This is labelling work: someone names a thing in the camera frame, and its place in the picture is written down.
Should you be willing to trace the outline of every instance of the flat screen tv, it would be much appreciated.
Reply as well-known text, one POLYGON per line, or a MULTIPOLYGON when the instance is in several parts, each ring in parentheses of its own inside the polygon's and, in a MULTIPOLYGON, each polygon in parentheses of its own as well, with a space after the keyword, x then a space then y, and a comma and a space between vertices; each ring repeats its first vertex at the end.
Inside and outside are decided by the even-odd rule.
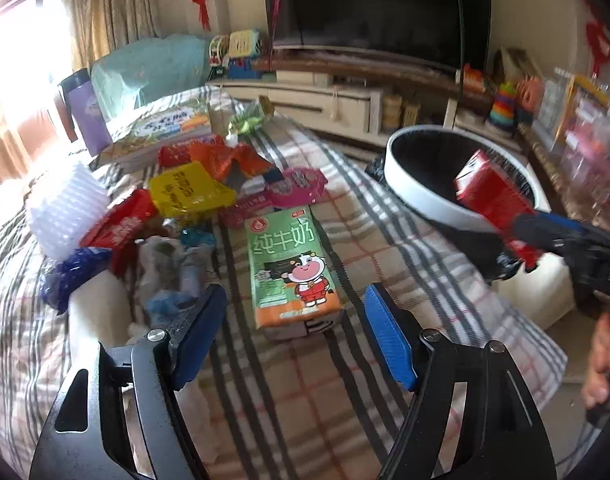
MULTIPOLYGON (((274 0, 265 0, 272 24, 274 0)), ((491 0, 463 0, 465 62, 483 69, 491 0)), ((387 52, 460 67, 458 0, 281 0, 274 48, 387 52)))

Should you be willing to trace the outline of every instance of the red logo on carton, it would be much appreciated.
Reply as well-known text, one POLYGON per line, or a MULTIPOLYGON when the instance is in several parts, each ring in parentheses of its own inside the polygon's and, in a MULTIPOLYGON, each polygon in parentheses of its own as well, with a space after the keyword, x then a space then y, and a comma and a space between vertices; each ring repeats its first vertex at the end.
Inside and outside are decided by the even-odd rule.
POLYGON ((262 233, 265 229, 267 229, 269 225, 269 222, 267 221, 266 218, 263 217, 259 217, 259 218, 254 218, 252 220, 252 223, 249 225, 249 228, 251 229, 251 231, 253 233, 262 233))

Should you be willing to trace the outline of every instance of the cartoon cow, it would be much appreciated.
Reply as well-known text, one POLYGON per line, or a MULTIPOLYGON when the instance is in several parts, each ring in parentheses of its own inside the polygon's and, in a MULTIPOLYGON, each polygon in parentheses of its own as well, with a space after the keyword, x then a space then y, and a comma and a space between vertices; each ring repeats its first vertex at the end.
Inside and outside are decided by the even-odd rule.
POLYGON ((292 270, 284 272, 281 277, 296 283, 294 293, 305 306, 325 303, 329 290, 329 281, 323 276, 325 261, 316 253, 300 254, 297 258, 290 261, 292 270))

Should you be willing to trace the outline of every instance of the human hand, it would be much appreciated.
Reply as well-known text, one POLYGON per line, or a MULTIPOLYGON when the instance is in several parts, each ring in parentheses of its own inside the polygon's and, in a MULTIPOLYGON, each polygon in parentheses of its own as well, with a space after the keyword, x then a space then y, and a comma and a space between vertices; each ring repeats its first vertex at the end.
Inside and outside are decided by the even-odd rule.
POLYGON ((588 376, 581 391, 587 409, 603 404, 610 397, 610 315, 601 314, 592 336, 588 376))

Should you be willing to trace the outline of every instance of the teal cloth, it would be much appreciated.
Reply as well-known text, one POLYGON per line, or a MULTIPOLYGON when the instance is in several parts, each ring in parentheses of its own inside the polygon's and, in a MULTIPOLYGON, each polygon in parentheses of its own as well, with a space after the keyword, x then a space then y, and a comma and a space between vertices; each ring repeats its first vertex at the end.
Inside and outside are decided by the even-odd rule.
POLYGON ((210 74, 209 42, 184 34, 147 38, 96 61, 92 85, 105 120, 204 85, 210 74))

